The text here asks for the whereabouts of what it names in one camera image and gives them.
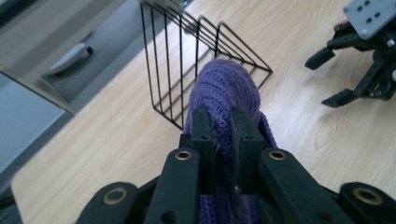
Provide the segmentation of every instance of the light wood surface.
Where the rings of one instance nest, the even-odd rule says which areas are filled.
[[[304,67],[346,19],[348,2],[195,0],[188,11],[225,21],[274,69],[261,90],[261,111],[278,146],[319,184],[338,191],[360,181],[396,198],[396,98],[337,109],[320,104],[354,89],[372,53],[339,50],[316,71]],[[73,223],[104,185],[141,186],[160,173],[180,131],[151,109],[145,60],[142,51],[15,176],[25,223]]]

